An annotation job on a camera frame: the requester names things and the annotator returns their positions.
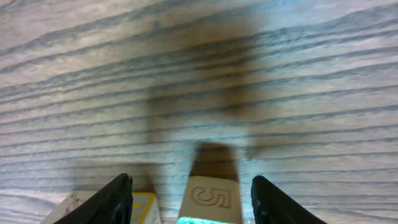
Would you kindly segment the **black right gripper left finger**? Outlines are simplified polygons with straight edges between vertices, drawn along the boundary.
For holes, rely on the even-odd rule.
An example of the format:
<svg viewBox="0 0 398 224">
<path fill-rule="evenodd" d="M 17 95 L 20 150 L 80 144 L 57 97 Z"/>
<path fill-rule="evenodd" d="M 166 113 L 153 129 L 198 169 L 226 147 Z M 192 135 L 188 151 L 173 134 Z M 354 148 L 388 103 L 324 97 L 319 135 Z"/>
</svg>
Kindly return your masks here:
<svg viewBox="0 0 398 224">
<path fill-rule="evenodd" d="M 130 224 L 133 179 L 119 174 L 79 207 L 55 224 Z"/>
</svg>

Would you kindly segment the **wooden block yellow side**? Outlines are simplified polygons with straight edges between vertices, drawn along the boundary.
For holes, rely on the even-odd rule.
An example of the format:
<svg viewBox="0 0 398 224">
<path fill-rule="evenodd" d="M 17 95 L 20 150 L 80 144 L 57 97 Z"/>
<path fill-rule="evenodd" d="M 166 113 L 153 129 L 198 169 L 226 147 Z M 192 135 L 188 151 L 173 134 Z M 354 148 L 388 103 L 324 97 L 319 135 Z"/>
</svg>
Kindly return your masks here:
<svg viewBox="0 0 398 224">
<path fill-rule="evenodd" d="M 83 202 L 92 197 L 95 191 L 74 191 L 63 200 L 57 208 L 52 210 L 40 224 L 52 224 L 70 212 L 74 211 Z M 153 192 L 133 192 L 131 224 L 162 224 L 159 204 Z"/>
</svg>

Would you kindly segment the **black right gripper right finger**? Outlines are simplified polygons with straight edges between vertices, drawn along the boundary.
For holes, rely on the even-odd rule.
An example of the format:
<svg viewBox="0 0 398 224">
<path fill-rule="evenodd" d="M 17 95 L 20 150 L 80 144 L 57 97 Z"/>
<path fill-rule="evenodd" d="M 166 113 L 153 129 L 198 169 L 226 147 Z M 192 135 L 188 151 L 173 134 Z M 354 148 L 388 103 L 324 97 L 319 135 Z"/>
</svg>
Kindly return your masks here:
<svg viewBox="0 0 398 224">
<path fill-rule="evenodd" d="M 256 224 L 326 224 L 264 176 L 255 176 L 251 202 Z"/>
</svg>

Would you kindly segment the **wooden block green R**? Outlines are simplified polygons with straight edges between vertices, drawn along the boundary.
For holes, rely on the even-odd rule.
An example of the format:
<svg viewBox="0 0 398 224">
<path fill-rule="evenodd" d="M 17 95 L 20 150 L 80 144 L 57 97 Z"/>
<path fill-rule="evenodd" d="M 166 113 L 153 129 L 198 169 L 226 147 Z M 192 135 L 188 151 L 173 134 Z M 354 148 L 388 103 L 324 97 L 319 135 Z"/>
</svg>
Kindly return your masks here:
<svg viewBox="0 0 398 224">
<path fill-rule="evenodd" d="M 177 223 L 243 223 L 238 169 L 228 145 L 199 143 Z"/>
</svg>

